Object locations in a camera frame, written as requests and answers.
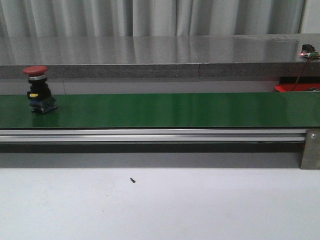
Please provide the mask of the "red mushroom push button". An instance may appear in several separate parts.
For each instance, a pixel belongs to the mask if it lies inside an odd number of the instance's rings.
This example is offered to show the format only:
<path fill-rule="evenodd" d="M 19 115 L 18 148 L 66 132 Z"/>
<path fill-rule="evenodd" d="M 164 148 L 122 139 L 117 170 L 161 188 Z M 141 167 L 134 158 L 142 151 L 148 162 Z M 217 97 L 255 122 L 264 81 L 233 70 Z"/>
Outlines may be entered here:
<path fill-rule="evenodd" d="M 29 105 L 32 112 L 45 114 L 57 108 L 56 99 L 46 83 L 48 80 L 46 72 L 49 70 L 44 65 L 28 66 L 23 69 L 23 73 L 28 76 L 30 90 L 27 92 Z"/>

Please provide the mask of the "grey stone shelf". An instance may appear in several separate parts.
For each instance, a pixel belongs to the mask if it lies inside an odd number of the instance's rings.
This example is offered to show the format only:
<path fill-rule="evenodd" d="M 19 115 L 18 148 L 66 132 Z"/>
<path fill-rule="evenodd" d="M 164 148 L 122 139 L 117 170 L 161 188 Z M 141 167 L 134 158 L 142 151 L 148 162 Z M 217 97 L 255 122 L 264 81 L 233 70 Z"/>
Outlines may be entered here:
<path fill-rule="evenodd" d="M 24 77 L 28 66 L 48 67 L 52 79 L 317 77 L 320 62 L 300 57 L 320 36 L 3 37 L 0 76 Z"/>

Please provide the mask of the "green conveyor belt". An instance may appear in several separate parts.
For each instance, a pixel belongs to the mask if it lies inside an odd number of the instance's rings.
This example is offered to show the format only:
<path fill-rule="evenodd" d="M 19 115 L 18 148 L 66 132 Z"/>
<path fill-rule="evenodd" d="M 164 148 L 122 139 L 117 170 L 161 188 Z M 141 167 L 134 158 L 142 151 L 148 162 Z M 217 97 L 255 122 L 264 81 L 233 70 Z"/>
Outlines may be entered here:
<path fill-rule="evenodd" d="M 31 111 L 23 95 L 0 98 L 2 129 L 318 128 L 317 92 L 57 95 L 57 108 Z"/>

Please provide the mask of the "red plastic bin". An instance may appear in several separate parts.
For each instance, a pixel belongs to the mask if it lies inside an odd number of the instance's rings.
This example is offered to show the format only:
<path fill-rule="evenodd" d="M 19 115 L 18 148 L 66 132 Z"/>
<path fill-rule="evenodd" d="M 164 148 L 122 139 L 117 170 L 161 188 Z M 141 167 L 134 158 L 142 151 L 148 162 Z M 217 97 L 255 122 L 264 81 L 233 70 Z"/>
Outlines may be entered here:
<path fill-rule="evenodd" d="M 296 77 L 281 77 L 279 84 L 274 87 L 275 92 L 318 92 L 320 90 L 320 78 L 315 76 L 303 76 L 296 83 Z"/>

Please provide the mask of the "small green circuit board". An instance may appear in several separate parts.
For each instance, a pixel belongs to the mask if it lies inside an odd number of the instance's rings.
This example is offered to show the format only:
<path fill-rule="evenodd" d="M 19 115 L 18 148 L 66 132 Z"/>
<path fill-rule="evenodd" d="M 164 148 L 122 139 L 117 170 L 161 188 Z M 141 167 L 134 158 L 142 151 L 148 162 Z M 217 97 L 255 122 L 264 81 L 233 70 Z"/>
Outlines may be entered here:
<path fill-rule="evenodd" d="M 319 59 L 320 53 L 316 52 L 312 44 L 303 44 L 299 56 L 308 59 Z"/>

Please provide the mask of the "grey pleated curtain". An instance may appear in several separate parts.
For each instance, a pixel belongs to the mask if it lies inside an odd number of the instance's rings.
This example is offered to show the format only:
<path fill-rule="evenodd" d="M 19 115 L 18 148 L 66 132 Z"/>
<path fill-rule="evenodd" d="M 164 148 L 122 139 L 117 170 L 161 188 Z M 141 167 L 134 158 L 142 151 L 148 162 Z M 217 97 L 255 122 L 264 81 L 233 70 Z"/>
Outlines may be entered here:
<path fill-rule="evenodd" d="M 2 37 L 296 34 L 303 0 L 3 0 Z"/>

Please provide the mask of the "aluminium conveyor frame rail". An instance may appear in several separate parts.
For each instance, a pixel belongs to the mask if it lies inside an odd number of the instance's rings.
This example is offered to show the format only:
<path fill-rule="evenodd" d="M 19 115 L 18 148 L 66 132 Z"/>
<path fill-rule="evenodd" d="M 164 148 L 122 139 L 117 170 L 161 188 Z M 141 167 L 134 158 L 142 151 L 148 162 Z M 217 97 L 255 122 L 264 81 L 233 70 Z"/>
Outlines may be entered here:
<path fill-rule="evenodd" d="M 1 130 L 2 143 L 301 142 L 303 128 L 28 129 Z"/>

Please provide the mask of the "metal conveyor support bracket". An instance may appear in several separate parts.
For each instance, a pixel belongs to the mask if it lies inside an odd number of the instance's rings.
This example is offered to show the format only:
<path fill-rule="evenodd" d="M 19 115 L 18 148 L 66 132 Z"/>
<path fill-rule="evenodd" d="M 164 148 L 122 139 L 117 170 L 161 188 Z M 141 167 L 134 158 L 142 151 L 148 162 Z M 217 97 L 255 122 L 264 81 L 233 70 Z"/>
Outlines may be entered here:
<path fill-rule="evenodd" d="M 300 163 L 301 170 L 320 169 L 320 129 L 307 129 L 304 134 L 304 150 Z"/>

